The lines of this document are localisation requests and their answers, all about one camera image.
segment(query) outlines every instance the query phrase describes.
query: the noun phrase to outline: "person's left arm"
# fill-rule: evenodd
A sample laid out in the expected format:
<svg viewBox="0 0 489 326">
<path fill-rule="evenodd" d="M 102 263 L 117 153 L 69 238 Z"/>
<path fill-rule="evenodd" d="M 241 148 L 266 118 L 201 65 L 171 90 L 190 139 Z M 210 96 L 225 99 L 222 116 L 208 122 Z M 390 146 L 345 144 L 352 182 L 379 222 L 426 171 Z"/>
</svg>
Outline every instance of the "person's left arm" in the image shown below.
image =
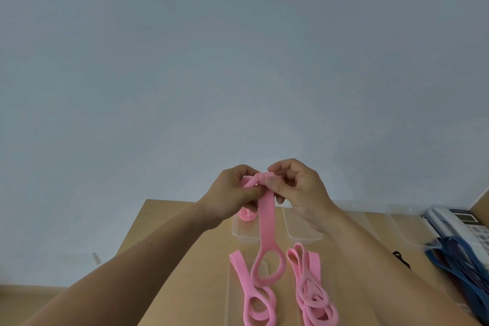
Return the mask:
<svg viewBox="0 0 489 326">
<path fill-rule="evenodd" d="M 266 188 L 240 187 L 257 170 L 224 170 L 196 204 L 59 294 L 25 326 L 136 326 L 168 276 L 200 235 L 242 206 L 256 211 Z"/>
</svg>

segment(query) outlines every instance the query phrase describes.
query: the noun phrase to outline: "blue lanyard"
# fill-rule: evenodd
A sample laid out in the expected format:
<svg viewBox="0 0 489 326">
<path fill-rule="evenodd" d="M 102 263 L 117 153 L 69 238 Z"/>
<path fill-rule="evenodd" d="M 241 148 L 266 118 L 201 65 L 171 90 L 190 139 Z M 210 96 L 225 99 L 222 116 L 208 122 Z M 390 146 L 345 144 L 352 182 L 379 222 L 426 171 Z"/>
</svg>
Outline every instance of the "blue lanyard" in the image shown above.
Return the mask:
<svg viewBox="0 0 489 326">
<path fill-rule="evenodd" d="M 470 245 L 460 237 L 439 238 L 441 249 L 426 251 L 426 256 L 436 266 L 453 274 L 460 280 L 465 298 L 472 312 L 482 323 L 489 323 L 489 273 L 475 256 Z M 443 264 L 436 256 L 443 256 Z"/>
</svg>

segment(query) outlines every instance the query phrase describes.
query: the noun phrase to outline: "white telephone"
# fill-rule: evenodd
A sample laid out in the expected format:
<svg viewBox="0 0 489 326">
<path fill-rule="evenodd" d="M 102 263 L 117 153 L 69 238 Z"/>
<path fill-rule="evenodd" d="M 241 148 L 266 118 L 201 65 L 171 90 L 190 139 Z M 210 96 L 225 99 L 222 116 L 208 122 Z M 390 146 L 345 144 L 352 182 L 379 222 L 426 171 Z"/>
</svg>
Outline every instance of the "white telephone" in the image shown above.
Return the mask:
<svg viewBox="0 0 489 326">
<path fill-rule="evenodd" d="M 471 212 L 436 206 L 425 217 L 440 236 L 458 236 L 467 241 L 481 263 L 489 268 L 489 230 Z"/>
</svg>

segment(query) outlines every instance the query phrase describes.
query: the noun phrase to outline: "hand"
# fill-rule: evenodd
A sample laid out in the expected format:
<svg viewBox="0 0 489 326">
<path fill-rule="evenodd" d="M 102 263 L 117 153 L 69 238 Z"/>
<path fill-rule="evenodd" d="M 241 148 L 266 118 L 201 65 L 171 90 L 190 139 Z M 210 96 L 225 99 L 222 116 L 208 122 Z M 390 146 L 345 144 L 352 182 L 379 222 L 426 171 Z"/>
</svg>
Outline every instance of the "hand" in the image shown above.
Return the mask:
<svg viewBox="0 0 489 326">
<path fill-rule="evenodd" d="M 277 202 L 289 200 L 297 214 L 314 229 L 338 207 L 330 199 L 318 173 L 296 159 L 282 160 L 268 168 L 284 178 L 267 178 L 265 184 L 275 192 Z"/>
<path fill-rule="evenodd" d="M 214 227 L 235 215 L 242 207 L 252 212 L 258 211 L 256 200 L 265 194 L 266 187 L 255 186 L 245 189 L 240 185 L 242 177 L 256 173 L 258 170 L 248 165 L 238 165 L 219 174 L 209 191 L 199 200 Z"/>
</svg>

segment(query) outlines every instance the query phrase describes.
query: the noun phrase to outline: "skin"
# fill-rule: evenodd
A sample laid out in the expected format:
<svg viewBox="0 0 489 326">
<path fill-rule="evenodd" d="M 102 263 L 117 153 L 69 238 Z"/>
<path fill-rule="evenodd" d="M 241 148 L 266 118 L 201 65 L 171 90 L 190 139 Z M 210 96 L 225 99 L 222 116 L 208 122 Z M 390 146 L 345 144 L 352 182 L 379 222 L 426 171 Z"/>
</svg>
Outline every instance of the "skin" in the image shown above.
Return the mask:
<svg viewBox="0 0 489 326">
<path fill-rule="evenodd" d="M 295 160 L 276 162 L 266 180 L 279 203 L 289 200 L 313 228 L 328 234 L 357 275 L 382 324 L 479 325 L 398 261 L 329 198 L 319 175 Z M 136 326 L 185 253 L 200 235 L 255 201 L 266 188 L 240 187 L 257 170 L 240 165 L 224 170 L 196 204 L 59 294 L 28 326 Z"/>
</svg>

